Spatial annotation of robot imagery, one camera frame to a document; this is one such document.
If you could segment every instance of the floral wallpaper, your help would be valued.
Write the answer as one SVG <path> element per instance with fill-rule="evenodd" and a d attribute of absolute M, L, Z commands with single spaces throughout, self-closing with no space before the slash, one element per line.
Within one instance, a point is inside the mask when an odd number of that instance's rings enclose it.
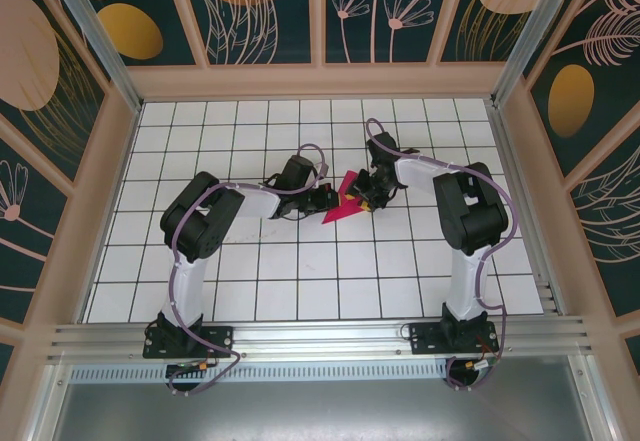
<path fill-rule="evenodd" d="M 442 0 L 327 0 L 327 63 L 424 62 Z"/>
<path fill-rule="evenodd" d="M 640 101 L 640 0 L 585 0 L 531 88 L 568 175 Z"/>
<path fill-rule="evenodd" d="M 209 63 L 311 62 L 309 0 L 190 0 Z"/>
<path fill-rule="evenodd" d="M 537 3 L 460 0 L 441 61 L 506 61 Z"/>
<path fill-rule="evenodd" d="M 0 140 L 0 318 L 24 321 L 66 201 Z"/>
<path fill-rule="evenodd" d="M 614 313 L 640 310 L 640 129 L 571 197 Z"/>
<path fill-rule="evenodd" d="M 127 66 L 195 63 L 173 0 L 89 1 Z"/>
<path fill-rule="evenodd" d="M 44 1 L 0 6 L 0 115 L 73 180 L 104 92 Z"/>

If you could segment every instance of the red triangular object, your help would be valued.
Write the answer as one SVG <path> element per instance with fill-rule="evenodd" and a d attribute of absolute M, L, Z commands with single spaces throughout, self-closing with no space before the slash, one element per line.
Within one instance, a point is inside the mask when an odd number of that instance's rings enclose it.
<path fill-rule="evenodd" d="M 334 221 L 338 221 L 339 219 L 346 218 L 347 216 L 351 216 L 352 214 L 357 214 L 361 211 L 364 211 L 359 206 L 360 198 L 347 199 L 346 192 L 349 185 L 353 182 L 354 179 L 358 176 L 358 173 L 354 171 L 347 171 L 344 175 L 344 179 L 342 180 L 342 184 L 340 185 L 340 189 L 338 189 L 338 195 L 340 196 L 340 206 L 337 208 L 333 208 L 327 212 L 324 217 L 324 221 L 322 224 L 332 223 Z"/>

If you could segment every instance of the purple cable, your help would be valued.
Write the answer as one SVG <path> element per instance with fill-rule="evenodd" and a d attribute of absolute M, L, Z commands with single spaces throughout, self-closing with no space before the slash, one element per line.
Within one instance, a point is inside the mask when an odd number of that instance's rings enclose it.
<path fill-rule="evenodd" d="M 176 299 L 175 299 L 175 293 L 173 292 L 173 290 L 174 290 L 174 286 L 175 286 L 175 280 L 176 280 L 176 274 L 177 274 L 177 271 L 178 271 L 178 266 L 179 266 L 179 263 L 180 263 L 180 253 L 178 251 L 178 238 L 180 237 L 180 232 L 182 231 L 182 228 L 184 228 L 184 225 L 186 224 L 187 219 L 189 219 L 189 217 L 193 214 L 193 212 L 196 210 L 196 208 L 198 206 L 200 206 L 200 203 L 202 203 L 205 199 L 207 199 L 212 193 L 214 193 L 218 189 L 222 189 L 222 188 L 256 189 L 258 191 L 262 190 L 262 191 L 267 191 L 268 193 L 273 193 L 273 194 L 291 195 L 291 194 L 299 194 L 299 193 L 302 193 L 304 191 L 308 191 L 309 189 L 313 188 L 313 186 L 315 186 L 315 184 L 318 181 L 320 181 L 321 179 L 323 179 L 326 176 L 326 173 L 329 170 L 329 167 L 327 166 L 327 164 L 325 162 L 324 152 L 322 151 L 322 149 L 318 145 L 313 144 L 313 143 L 303 144 L 302 146 L 300 146 L 298 148 L 298 154 L 300 154 L 300 152 L 304 148 L 313 148 L 313 149 L 317 150 L 320 153 L 320 159 L 321 159 L 320 170 L 319 170 L 318 174 L 316 175 L 316 177 L 313 179 L 313 182 L 310 183 L 309 185 L 307 185 L 307 186 L 305 186 L 303 188 L 294 189 L 294 190 L 291 190 L 291 191 L 285 191 L 285 190 L 282 190 L 282 189 L 274 189 L 274 188 L 270 188 L 270 187 L 267 187 L 267 186 L 248 184 L 248 183 L 231 183 L 231 182 L 219 183 L 219 184 L 216 184 L 215 186 L 212 186 L 212 187 L 208 188 L 204 193 L 202 193 L 200 195 L 200 197 L 189 207 L 189 209 L 187 209 L 187 212 L 184 214 L 184 216 L 182 217 L 182 219 L 178 223 L 178 226 L 176 226 L 176 231 L 173 234 L 173 238 L 171 239 L 171 250 L 173 251 L 173 259 L 174 259 L 173 268 L 171 268 L 171 275 L 169 276 L 169 301 L 170 301 L 170 304 L 171 304 L 171 311 L 173 312 L 173 315 L 175 316 L 176 321 L 178 322 L 178 325 L 191 338 L 195 339 L 198 343 L 202 344 L 203 346 L 209 348 L 210 351 L 219 351 L 221 353 L 233 355 L 233 356 L 236 357 L 236 359 L 229 366 L 227 366 L 222 371 L 220 371 L 220 373 L 218 373 L 211 381 L 207 381 L 204 384 L 199 384 L 198 386 L 193 388 L 191 391 L 178 391 L 174 387 L 173 381 L 175 380 L 176 376 L 179 376 L 180 374 L 182 374 L 182 371 L 176 371 L 171 376 L 171 378 L 169 378 L 169 388 L 171 388 L 172 394 L 187 397 L 189 395 L 198 394 L 198 393 L 201 393 L 201 392 L 209 389 L 216 382 L 218 382 L 218 380 L 220 378 L 222 378 L 225 374 L 227 374 L 230 370 L 232 370 L 240 362 L 240 358 L 241 358 L 240 353 L 238 353 L 237 351 L 233 351 L 232 349 L 228 349 L 228 348 L 225 348 L 223 346 L 215 345 L 215 344 L 207 341 L 206 339 L 201 338 L 196 333 L 191 331 L 189 329 L 189 327 L 185 324 L 184 320 L 182 319 L 182 316 L 180 316 L 180 313 L 178 312 L 178 308 L 176 308 Z"/>
<path fill-rule="evenodd" d="M 424 161 L 425 163 L 434 164 L 436 166 L 440 166 L 442 168 L 447 168 L 447 169 L 450 169 L 452 171 L 462 171 L 464 173 L 467 173 L 467 174 L 470 174 L 472 176 L 478 177 L 478 178 L 482 179 L 483 181 L 485 181 L 486 183 L 488 183 L 489 185 L 491 185 L 493 188 L 495 188 L 495 190 L 498 191 L 498 193 L 500 193 L 500 196 L 502 196 L 504 198 L 504 200 L 507 203 L 507 206 L 509 206 L 509 210 L 511 211 L 511 219 L 512 219 L 511 231 L 509 231 L 509 234 L 507 235 L 507 237 L 505 239 L 500 241 L 495 246 L 491 247 L 486 253 L 484 253 L 482 255 L 482 257 L 480 258 L 480 265 L 478 266 L 478 270 L 476 271 L 476 279 L 475 279 L 475 281 L 476 281 L 475 282 L 475 294 L 476 294 L 476 300 L 478 301 L 478 304 L 480 306 L 482 306 L 484 309 L 488 309 L 488 310 L 499 309 L 502 312 L 502 329 L 501 329 L 501 333 L 500 333 L 500 347 L 499 347 L 499 350 L 498 350 L 498 354 L 496 356 L 496 360 L 500 361 L 500 359 L 502 358 L 502 353 L 504 351 L 504 340 L 505 340 L 505 337 L 506 337 L 506 330 L 507 330 L 507 310 L 505 309 L 504 304 L 501 304 L 499 306 L 489 306 L 484 302 L 484 300 L 480 296 L 480 282 L 481 282 L 481 278 L 482 278 L 482 269 L 484 268 L 485 261 L 489 258 L 489 256 L 491 256 L 493 253 L 495 253 L 498 249 L 504 247 L 516 235 L 516 230 L 518 229 L 519 218 L 518 218 L 518 213 L 516 211 L 516 207 L 515 207 L 515 204 L 514 204 L 513 200 L 507 194 L 507 192 L 500 185 L 498 185 L 498 183 L 496 183 L 489 176 L 486 176 L 486 175 L 476 171 L 475 169 L 467 168 L 465 166 L 458 166 L 458 165 L 452 164 L 452 163 L 445 163 L 443 161 L 439 161 L 437 159 L 430 158 L 428 156 L 424 156 L 424 155 L 420 155 L 420 154 L 406 154 L 406 153 L 402 153 L 400 151 L 396 151 L 394 149 L 386 147 L 384 144 L 382 144 L 380 141 L 378 141 L 377 139 L 375 139 L 373 137 L 373 134 L 371 133 L 371 128 L 370 128 L 370 125 L 372 123 L 376 124 L 380 128 L 380 130 L 382 132 L 384 132 L 385 129 L 382 126 L 382 124 L 380 123 L 380 121 L 378 121 L 375 118 L 369 118 L 367 120 L 367 122 L 365 123 L 365 129 L 367 131 L 367 136 L 369 136 L 371 141 L 376 146 L 378 146 L 380 149 L 382 149 L 383 151 L 386 151 L 387 153 L 393 154 L 395 156 L 399 156 L 401 158 L 417 159 L 419 161 Z M 447 367 L 446 367 L 446 371 L 445 371 L 445 373 L 446 373 L 445 380 L 446 380 L 447 384 L 451 388 L 458 389 L 458 388 L 463 386 L 462 383 L 456 381 L 455 379 L 453 379 L 451 377 L 451 366 L 453 365 L 453 362 L 455 360 L 456 360 L 456 357 L 453 356 L 452 358 L 450 358 L 447 361 Z M 495 365 L 492 366 L 491 369 L 489 370 L 489 372 L 480 381 L 477 381 L 474 384 L 474 386 L 475 387 L 482 386 L 487 381 L 487 379 L 489 379 L 491 373 L 493 373 L 494 367 L 495 367 Z"/>

